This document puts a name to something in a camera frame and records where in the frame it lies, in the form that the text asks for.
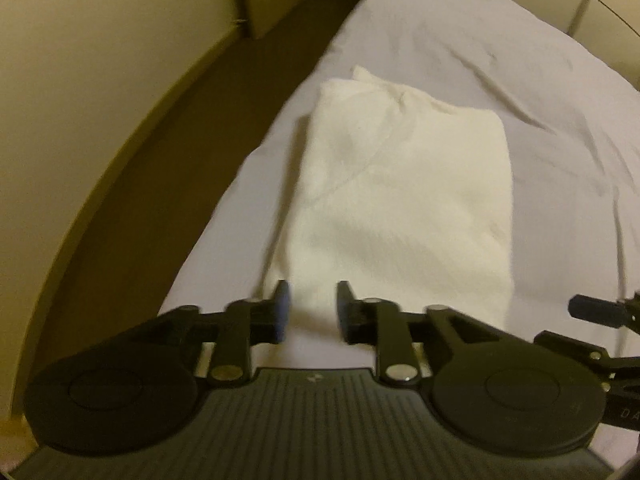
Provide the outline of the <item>cream knitted striped sweater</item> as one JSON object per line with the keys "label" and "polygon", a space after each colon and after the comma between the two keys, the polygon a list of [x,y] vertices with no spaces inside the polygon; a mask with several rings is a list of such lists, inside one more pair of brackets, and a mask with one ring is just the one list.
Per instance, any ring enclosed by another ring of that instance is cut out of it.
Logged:
{"label": "cream knitted striped sweater", "polygon": [[452,307],[501,328],[513,294],[512,171],[491,110],[461,107],[358,66],[324,82],[264,286],[290,284],[308,325],[335,287],[419,312]]}

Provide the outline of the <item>grey bed cover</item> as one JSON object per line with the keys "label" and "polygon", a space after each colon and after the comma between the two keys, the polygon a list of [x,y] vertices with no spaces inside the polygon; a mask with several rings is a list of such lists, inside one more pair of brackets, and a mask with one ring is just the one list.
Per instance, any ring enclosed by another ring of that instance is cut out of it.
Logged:
{"label": "grey bed cover", "polygon": [[[639,284],[639,96],[614,70],[511,0],[361,0],[250,153],[180,270],[166,308],[263,295],[309,117],[355,67],[500,118],[512,171],[513,294],[500,330],[561,332],[630,356],[629,330],[571,318],[581,292]],[[442,428],[431,399],[378,384],[373,352],[295,313],[258,378],[214,394],[178,447],[181,479],[634,479],[634,431],[601,426],[567,456],[506,457]]]}

